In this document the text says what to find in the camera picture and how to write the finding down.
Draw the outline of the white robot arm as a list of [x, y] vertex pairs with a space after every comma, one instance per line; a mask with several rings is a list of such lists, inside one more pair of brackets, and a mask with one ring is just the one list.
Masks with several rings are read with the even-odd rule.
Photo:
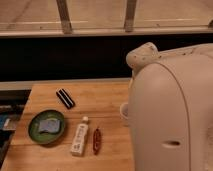
[[135, 171], [205, 171], [213, 126], [213, 43], [130, 51], [128, 122]]

